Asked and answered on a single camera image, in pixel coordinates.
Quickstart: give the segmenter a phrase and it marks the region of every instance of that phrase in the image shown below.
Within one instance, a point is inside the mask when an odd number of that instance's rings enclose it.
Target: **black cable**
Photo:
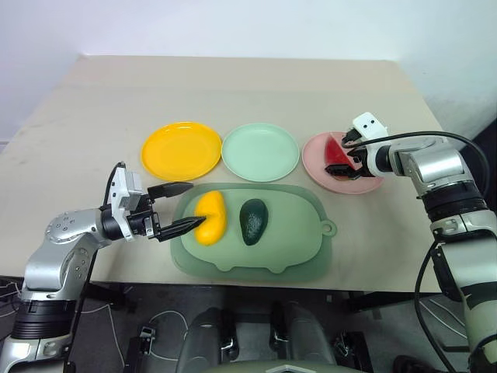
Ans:
[[[124,164],[124,162],[118,162],[114,166],[114,168],[112,169],[112,171],[110,172],[109,179],[107,179],[106,193],[105,193],[105,195],[103,197],[102,206],[105,206],[106,204],[109,203],[107,201],[109,200],[110,184],[112,183],[112,179],[114,178],[114,175],[116,174],[117,167],[126,167],[126,165]]]
[[[387,136],[385,138],[374,138],[373,140],[367,140],[363,142],[357,142],[354,144],[342,144],[342,147],[345,149],[353,149],[358,148],[360,146],[376,144],[377,142],[396,140],[398,138],[413,138],[416,136],[443,136],[445,138],[453,138],[455,140],[461,141],[469,146],[478,156],[481,167],[483,168],[483,197],[486,197],[488,191],[490,189],[490,165],[488,164],[487,157],[485,153],[480,149],[478,145],[476,145],[473,141],[465,138],[464,136],[460,136],[459,134],[452,134],[450,132],[443,131],[418,131],[418,132],[406,132],[404,134],[394,134],[392,136]]]
[[[5,338],[7,338],[8,336],[10,336],[10,333],[9,333],[9,334],[7,334],[7,335],[5,335],[5,336],[3,336],[2,338],[0,338],[0,342],[2,342],[2,341],[3,341]]]
[[[418,277],[416,278],[416,285],[414,287],[414,310],[416,311],[416,315],[418,316],[419,324],[421,324],[421,328],[422,328],[423,332],[425,332],[425,334],[426,334],[426,338],[428,338],[428,341],[431,343],[436,354],[438,355],[440,360],[443,362],[443,365],[445,365],[445,368],[447,368],[449,373],[456,373],[456,370],[454,369],[452,364],[447,360],[447,357],[445,356],[442,349],[440,348],[438,343],[435,341],[435,338],[433,338],[433,335],[429,331],[428,326],[426,325],[425,320],[422,317],[421,306],[419,304],[419,289],[421,288],[421,281],[422,281],[423,275],[425,274],[426,267],[428,266],[428,262],[431,258],[431,253],[436,248],[437,245],[438,245],[438,242],[435,241],[430,246],[428,252],[426,253],[425,259],[423,260],[423,262],[421,264],[421,268],[419,269]]]

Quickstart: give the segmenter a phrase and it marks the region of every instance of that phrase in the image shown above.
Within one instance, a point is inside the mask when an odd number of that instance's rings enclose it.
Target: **table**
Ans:
[[[113,165],[125,161],[144,187],[140,149],[171,122],[207,124],[223,137],[242,124],[286,128],[302,148],[314,134],[345,131],[370,111],[391,134],[439,130],[423,98],[391,61],[306,61],[251,58],[81,57],[0,154],[0,274],[22,276],[57,214],[98,207]],[[194,183],[245,182],[222,162]],[[314,192],[338,226],[332,262],[307,283],[250,283],[359,291],[412,291],[432,242],[429,219],[407,178],[392,176],[361,196],[315,184],[300,163],[277,183]],[[155,208],[163,225],[178,197]],[[139,238],[99,251],[94,281],[237,284],[192,277],[171,260],[168,242]],[[438,291],[431,268],[423,291]]]

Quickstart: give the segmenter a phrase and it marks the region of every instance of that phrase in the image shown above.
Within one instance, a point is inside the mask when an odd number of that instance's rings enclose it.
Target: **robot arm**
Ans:
[[[342,146],[362,167],[345,174],[410,177],[432,224],[431,252],[442,292],[463,302],[472,371],[497,366],[497,218],[474,184],[459,152],[442,137],[373,142],[386,128],[371,113],[353,121]],[[348,141],[359,141],[347,145]],[[344,176],[336,165],[326,170]]]
[[[109,178],[103,206],[57,216],[26,266],[21,305],[3,345],[0,373],[68,370],[65,361],[97,251],[136,235],[164,241],[201,224],[204,217],[191,217],[163,228],[152,207],[155,199],[181,194],[192,186],[162,184],[144,193],[139,175],[119,163]]]

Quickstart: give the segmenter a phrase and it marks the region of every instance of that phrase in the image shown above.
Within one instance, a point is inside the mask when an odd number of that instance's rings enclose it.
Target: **dark green avocado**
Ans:
[[[240,209],[240,226],[246,245],[255,245],[266,229],[268,221],[267,207],[258,198],[246,201]]]

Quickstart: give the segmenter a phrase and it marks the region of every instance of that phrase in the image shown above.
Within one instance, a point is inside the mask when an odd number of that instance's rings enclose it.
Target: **green cutting board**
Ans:
[[[223,194],[227,231],[212,246],[200,245],[192,232],[173,239],[172,258],[180,270],[200,277],[241,281],[310,281],[326,273],[336,227],[312,192],[279,184],[202,184],[183,195],[175,219],[192,216],[197,201],[211,190]],[[269,222],[261,239],[247,246],[239,212],[252,198],[266,204]]]

